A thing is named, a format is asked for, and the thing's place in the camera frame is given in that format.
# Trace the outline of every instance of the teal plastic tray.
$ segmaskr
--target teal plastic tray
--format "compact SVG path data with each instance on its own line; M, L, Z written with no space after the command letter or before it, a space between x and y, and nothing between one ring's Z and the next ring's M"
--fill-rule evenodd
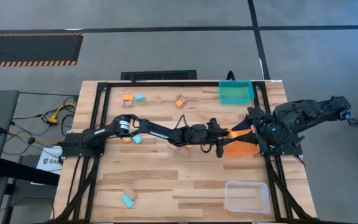
M219 99L222 104L248 104L254 100L252 82L249 80L219 81Z

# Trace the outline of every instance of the concrete floor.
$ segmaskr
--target concrete floor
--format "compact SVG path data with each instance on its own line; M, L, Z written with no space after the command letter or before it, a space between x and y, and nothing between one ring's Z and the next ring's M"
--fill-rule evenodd
M254 0L260 26L358 25L358 0ZM0 0L0 29L250 26L245 0ZM358 115L358 30L262 31L271 79L289 100L344 95ZM74 67L0 68L0 90L78 94L83 80L121 72L197 69L199 79L261 79L252 31L86 34ZM65 97L21 95L16 116L41 113ZM40 121L20 121L42 132ZM318 216L358 223L358 128L324 123L304 133L306 172ZM60 130L42 137L60 139ZM20 151L21 142L5 150ZM32 149L29 154L39 154ZM49 205L17 207L12 223L42 222Z

